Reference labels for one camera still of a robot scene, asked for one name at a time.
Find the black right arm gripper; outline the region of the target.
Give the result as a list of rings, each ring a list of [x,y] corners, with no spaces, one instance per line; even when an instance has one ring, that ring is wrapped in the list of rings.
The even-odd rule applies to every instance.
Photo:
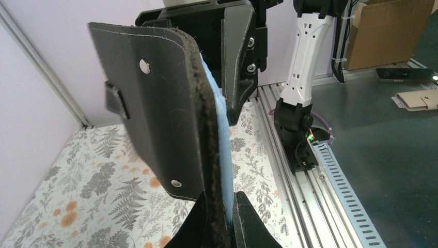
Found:
[[[243,104],[267,67],[267,11],[279,1],[203,1],[141,12],[135,27],[141,69],[156,84],[175,87],[207,77],[223,90],[229,124],[237,124]]]

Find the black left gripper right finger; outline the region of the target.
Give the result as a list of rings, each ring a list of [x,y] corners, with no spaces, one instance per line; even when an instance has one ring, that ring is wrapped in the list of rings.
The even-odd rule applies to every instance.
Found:
[[[233,247],[281,247],[242,191],[235,193],[232,219]]]

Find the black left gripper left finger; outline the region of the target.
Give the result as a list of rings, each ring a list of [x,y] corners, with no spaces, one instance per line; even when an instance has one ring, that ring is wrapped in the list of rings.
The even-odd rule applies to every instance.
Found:
[[[205,194],[202,192],[192,210],[165,248],[201,248],[207,222]]]

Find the black leather card holder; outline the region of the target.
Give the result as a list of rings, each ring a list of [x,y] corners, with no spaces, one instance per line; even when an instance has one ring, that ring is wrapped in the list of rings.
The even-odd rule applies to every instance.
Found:
[[[106,74],[107,108],[119,114],[137,154],[166,192],[197,201],[204,192],[202,247],[233,247],[233,175],[225,100],[209,74],[194,84],[156,84],[141,69],[135,26],[91,22],[88,29]]]

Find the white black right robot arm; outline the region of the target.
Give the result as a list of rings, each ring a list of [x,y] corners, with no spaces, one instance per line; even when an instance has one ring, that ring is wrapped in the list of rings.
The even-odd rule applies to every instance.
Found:
[[[274,123],[283,142],[298,149],[311,125],[311,78],[322,40],[334,17],[339,17],[346,1],[295,1],[297,38],[286,88],[277,102]],[[190,169],[200,172],[203,190],[181,228],[168,247],[279,247],[256,214],[243,192],[234,192],[228,126],[234,125],[243,102],[257,85],[256,80],[241,80],[241,67],[249,43],[249,30],[264,23],[265,10],[272,2],[212,4],[187,7],[153,19],[141,13],[136,25],[142,30],[177,35],[184,51],[177,53],[161,44],[162,58],[152,58],[153,65],[169,73],[163,83],[165,94],[158,96],[159,123],[153,135],[161,144],[157,156],[172,150]],[[208,15],[220,10],[222,22],[232,21],[231,34],[221,33],[221,79],[226,94],[221,97],[206,63],[194,30]]]

